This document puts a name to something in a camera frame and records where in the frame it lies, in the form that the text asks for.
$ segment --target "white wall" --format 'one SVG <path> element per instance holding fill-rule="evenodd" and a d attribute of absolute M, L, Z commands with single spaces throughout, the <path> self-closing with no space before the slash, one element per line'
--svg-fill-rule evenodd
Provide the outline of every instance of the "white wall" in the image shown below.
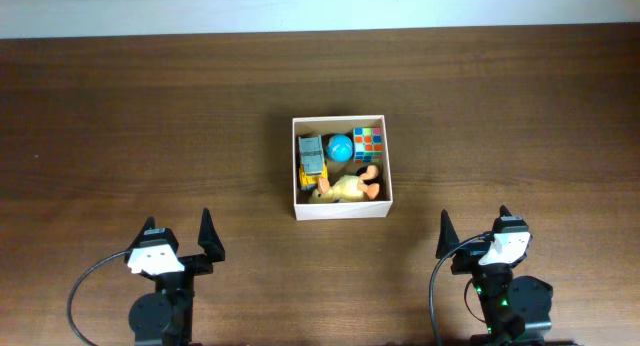
<path fill-rule="evenodd" d="M 0 38 L 640 21 L 640 0 L 0 0 Z"/>

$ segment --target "cardboard box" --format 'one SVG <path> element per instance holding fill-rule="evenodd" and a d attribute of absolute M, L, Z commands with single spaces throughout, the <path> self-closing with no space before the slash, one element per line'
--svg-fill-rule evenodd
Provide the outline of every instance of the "cardboard box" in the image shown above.
<path fill-rule="evenodd" d="M 383 154 L 380 162 L 374 163 L 380 169 L 382 181 L 380 194 L 375 201 L 344 202 L 331 204 L 308 203 L 311 192 L 302 191 L 299 187 L 298 137 L 313 137 L 341 133 L 351 137 L 356 127 L 377 127 L 381 129 Z M 384 116 L 339 116 L 339 117 L 306 117 L 294 118 L 292 127 L 291 148 L 293 151 L 293 208 L 297 220 L 346 219 L 386 217 L 393 203 L 391 188 L 391 170 L 389 167 L 389 145 L 387 143 Z M 334 182 L 346 174 L 355 174 L 362 166 L 353 161 L 347 163 L 332 162 L 327 159 L 329 181 Z"/>

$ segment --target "wood grain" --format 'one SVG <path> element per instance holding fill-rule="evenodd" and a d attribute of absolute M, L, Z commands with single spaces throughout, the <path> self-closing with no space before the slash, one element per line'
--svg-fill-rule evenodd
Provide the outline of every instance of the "wood grain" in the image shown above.
<path fill-rule="evenodd" d="M 356 114 L 386 115 L 389 217 L 296 222 L 291 118 Z M 76 278 L 149 215 L 197 252 L 209 207 L 227 261 L 196 281 L 195 340 L 430 344 L 440 210 L 468 237 L 506 204 L 535 237 L 516 274 L 555 288 L 549 339 L 634 345 L 639 124 L 638 24 L 0 41 L 0 343 L 80 344 Z M 485 331 L 466 281 L 438 279 L 450 340 Z M 115 262 L 75 317 L 131 344 L 152 289 Z"/>

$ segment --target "blue ball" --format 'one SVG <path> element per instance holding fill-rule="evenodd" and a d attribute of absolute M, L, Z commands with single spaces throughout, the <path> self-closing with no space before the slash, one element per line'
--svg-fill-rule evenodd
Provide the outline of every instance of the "blue ball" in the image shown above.
<path fill-rule="evenodd" d="M 331 161 L 347 162 L 353 156 L 353 142 L 345 135 L 335 135 L 329 139 L 327 156 Z"/>

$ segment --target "toy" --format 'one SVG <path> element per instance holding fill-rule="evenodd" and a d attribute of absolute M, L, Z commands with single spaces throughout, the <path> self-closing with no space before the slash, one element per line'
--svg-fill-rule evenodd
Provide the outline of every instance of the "toy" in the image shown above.
<path fill-rule="evenodd" d="M 345 135 L 332 136 L 327 145 L 327 156 L 335 162 L 349 161 L 353 156 L 353 142 Z"/>
<path fill-rule="evenodd" d="M 322 137 L 298 137 L 298 149 L 300 150 L 300 188 L 304 191 L 313 190 L 320 177 L 329 177 L 322 151 Z"/>
<path fill-rule="evenodd" d="M 360 175 L 362 175 L 362 174 L 366 173 L 366 172 L 367 172 L 367 169 L 369 168 L 369 166 L 370 166 L 370 165 L 365 165 L 365 166 L 360 167 L 360 168 L 358 169 L 358 171 L 356 171 L 355 175 L 356 175 L 356 176 L 360 176 Z M 363 180 L 363 181 L 364 181 L 364 183 L 365 183 L 365 184 L 367 184 L 367 185 L 371 185 L 371 184 L 374 184 L 374 183 L 379 183 L 379 184 L 381 184 L 381 183 L 382 183 L 382 175 L 381 175 L 381 174 L 378 174 L 378 176 L 376 176 L 376 177 L 374 177 L 374 178 L 372 178 L 372 179 Z"/>
<path fill-rule="evenodd" d="M 360 176 L 342 176 L 333 186 L 326 178 L 318 180 L 318 188 L 313 190 L 311 203 L 358 202 L 373 200 L 380 192 L 380 184 L 367 185 L 365 180 L 378 176 L 378 167 L 369 165 L 367 172 Z"/>
<path fill-rule="evenodd" d="M 380 162 L 382 159 L 382 133 L 379 128 L 357 127 L 353 129 L 355 153 L 353 162 Z"/>

